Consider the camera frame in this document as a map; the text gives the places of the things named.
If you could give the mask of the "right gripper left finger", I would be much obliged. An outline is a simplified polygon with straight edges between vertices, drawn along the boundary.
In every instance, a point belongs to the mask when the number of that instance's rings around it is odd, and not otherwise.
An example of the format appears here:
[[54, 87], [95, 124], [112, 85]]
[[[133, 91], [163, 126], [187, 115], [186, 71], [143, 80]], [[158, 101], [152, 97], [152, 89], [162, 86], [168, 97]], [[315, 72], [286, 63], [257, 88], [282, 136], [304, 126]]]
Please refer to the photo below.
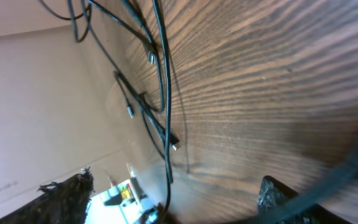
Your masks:
[[86, 167], [63, 182], [41, 185], [38, 190], [43, 194], [0, 218], [0, 224], [84, 224], [94, 178]]

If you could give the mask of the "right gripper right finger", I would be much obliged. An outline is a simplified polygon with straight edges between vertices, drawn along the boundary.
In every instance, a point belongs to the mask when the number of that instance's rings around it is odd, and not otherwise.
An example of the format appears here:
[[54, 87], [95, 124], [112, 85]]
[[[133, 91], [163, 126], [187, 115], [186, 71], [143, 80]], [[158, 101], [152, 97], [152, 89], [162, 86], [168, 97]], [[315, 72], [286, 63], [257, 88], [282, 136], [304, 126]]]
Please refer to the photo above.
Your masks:
[[320, 204], [314, 204], [296, 213], [289, 210], [288, 203], [299, 196], [298, 192], [285, 185], [278, 179], [265, 175], [261, 181], [257, 204], [258, 215], [268, 215], [278, 210], [286, 215], [278, 223], [287, 224], [351, 224], [346, 219], [325, 209]]

